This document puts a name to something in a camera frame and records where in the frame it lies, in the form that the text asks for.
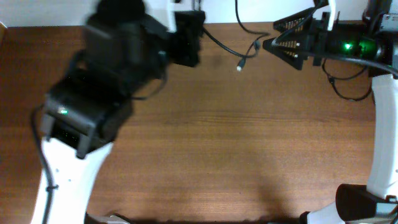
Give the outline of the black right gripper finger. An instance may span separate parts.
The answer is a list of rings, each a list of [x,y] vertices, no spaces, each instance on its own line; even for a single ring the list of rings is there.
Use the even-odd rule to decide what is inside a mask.
[[[273,23],[273,29],[279,31],[280,33],[283,33],[294,26],[296,26],[299,22],[304,20],[310,13],[314,10],[313,7],[310,7],[306,10],[300,11],[296,14],[293,14],[291,16],[279,19],[278,21],[275,21]]]
[[[262,43],[263,49],[280,58],[296,70],[301,70],[304,60],[308,59],[307,56],[302,54],[302,51],[309,49],[308,41],[287,39],[276,46],[272,44],[273,40],[274,38],[264,40]]]

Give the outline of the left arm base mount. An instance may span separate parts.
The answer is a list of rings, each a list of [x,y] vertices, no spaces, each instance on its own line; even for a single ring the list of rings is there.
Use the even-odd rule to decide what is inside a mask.
[[[86,214],[84,224],[130,224],[131,222],[118,215],[96,216]]]

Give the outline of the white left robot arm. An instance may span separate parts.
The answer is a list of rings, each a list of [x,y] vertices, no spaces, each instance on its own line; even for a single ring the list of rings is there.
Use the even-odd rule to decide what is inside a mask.
[[[86,18],[85,46],[34,108],[30,125],[41,177],[32,223],[84,223],[96,176],[139,90],[163,89],[175,63],[198,65],[205,13],[200,1],[99,1]]]

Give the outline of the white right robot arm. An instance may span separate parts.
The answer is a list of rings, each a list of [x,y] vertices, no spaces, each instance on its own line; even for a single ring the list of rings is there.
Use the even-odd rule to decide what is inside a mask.
[[[313,58],[362,65],[369,71],[376,128],[371,173],[364,185],[341,184],[335,200],[304,212],[295,223],[397,222],[397,2],[369,1],[360,24],[338,21],[335,1],[316,1],[304,11],[275,21],[279,36],[263,48],[297,70]]]

